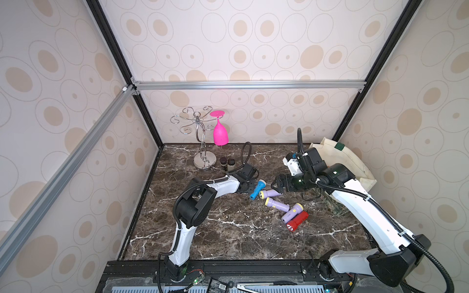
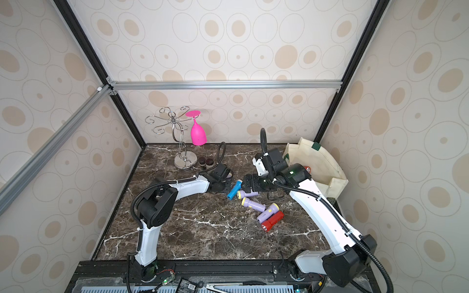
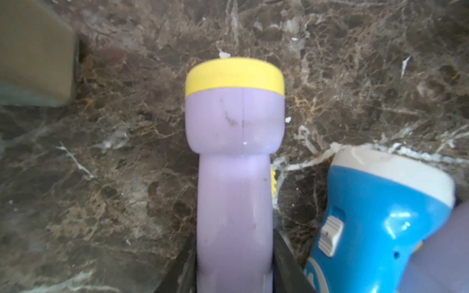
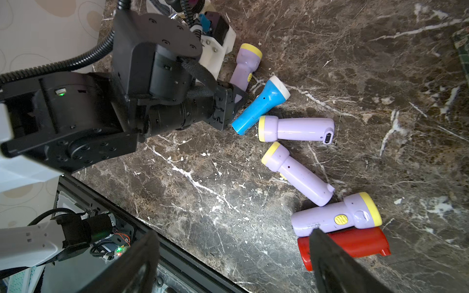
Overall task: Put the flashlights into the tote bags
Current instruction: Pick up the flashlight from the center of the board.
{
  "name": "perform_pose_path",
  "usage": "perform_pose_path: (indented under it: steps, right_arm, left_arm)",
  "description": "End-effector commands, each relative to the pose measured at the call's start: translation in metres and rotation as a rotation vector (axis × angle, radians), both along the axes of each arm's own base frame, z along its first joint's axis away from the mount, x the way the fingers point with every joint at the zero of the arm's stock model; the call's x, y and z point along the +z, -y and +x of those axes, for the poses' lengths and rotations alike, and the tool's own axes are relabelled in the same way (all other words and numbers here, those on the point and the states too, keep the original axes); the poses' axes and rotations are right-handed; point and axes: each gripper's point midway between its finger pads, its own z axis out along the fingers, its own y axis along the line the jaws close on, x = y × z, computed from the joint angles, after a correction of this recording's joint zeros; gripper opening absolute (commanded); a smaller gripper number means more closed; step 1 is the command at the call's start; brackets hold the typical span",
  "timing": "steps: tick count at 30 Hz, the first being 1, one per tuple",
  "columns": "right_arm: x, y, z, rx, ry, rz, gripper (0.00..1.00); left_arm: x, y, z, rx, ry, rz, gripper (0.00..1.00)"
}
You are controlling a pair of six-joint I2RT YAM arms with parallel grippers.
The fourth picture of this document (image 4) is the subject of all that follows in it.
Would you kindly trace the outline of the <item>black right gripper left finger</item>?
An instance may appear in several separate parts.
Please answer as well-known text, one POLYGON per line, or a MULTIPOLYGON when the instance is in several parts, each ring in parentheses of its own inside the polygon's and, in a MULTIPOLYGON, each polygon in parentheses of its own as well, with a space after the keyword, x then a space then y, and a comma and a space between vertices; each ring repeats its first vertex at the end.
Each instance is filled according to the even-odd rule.
POLYGON ((80 291, 150 293, 154 287, 159 258, 158 234, 150 231, 80 291))

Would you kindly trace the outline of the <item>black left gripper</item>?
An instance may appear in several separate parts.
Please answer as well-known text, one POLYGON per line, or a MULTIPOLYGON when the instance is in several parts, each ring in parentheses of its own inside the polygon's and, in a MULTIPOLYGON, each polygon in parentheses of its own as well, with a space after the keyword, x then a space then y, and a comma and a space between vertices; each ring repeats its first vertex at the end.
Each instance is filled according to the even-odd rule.
POLYGON ((156 105, 146 117, 146 136, 152 137, 173 130, 184 130, 197 122, 205 122, 224 130, 247 102, 247 92, 219 81, 214 94, 207 88, 192 88, 179 105, 156 105))

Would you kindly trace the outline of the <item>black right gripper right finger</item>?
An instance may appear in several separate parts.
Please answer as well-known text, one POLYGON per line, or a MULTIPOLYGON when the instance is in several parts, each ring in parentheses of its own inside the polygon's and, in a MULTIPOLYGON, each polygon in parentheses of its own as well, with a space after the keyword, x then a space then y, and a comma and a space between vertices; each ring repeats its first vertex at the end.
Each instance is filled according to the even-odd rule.
POLYGON ((309 236, 311 264, 320 293, 389 293, 379 280, 357 263, 326 233, 309 236))

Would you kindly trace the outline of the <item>purple flashlight back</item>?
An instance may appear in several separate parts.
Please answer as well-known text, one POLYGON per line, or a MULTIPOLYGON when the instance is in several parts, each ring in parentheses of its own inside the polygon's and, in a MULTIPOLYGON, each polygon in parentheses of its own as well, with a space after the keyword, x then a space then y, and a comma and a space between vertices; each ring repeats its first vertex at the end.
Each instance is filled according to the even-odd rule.
POLYGON ((230 83, 239 89, 246 91, 252 74, 258 69, 263 54, 256 46, 243 43, 236 58, 236 68, 230 79, 230 83))

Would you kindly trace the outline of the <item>blue flashlight white rim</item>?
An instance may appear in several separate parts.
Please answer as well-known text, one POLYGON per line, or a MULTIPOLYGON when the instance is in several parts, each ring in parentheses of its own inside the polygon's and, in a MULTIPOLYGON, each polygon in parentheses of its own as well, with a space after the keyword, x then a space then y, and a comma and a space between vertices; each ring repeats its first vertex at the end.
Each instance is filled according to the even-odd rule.
POLYGON ((290 96, 289 90, 277 76, 270 77, 261 94, 233 121, 233 129, 237 134, 244 135, 261 116, 286 102, 290 96))

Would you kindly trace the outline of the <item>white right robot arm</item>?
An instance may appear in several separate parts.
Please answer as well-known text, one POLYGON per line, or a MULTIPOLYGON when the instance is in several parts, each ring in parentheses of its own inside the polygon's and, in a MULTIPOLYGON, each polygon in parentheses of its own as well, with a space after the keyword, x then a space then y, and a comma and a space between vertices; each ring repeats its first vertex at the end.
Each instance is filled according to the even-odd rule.
MULTIPOLYGON (((47 211, 28 226, 1 230, 1 278, 61 261, 77 251, 111 235, 113 226, 107 214, 82 219, 61 208, 60 215, 45 222, 47 211)), ((316 285, 321 293, 387 293, 389 289, 359 265, 320 229, 307 237, 315 249, 311 262, 316 285)), ((145 234, 111 267, 82 289, 84 293, 149 293, 160 258, 156 232, 145 234)))

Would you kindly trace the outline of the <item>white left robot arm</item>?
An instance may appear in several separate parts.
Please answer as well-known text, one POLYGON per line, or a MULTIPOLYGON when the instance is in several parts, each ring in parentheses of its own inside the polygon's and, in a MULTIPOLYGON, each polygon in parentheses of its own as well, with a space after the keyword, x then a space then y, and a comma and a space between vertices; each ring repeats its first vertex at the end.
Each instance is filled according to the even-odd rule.
POLYGON ((194 123, 226 129, 245 105, 245 90, 200 65, 203 46, 183 24, 120 10, 114 32, 110 73, 34 69, 2 78, 13 124, 2 155, 74 173, 194 123))

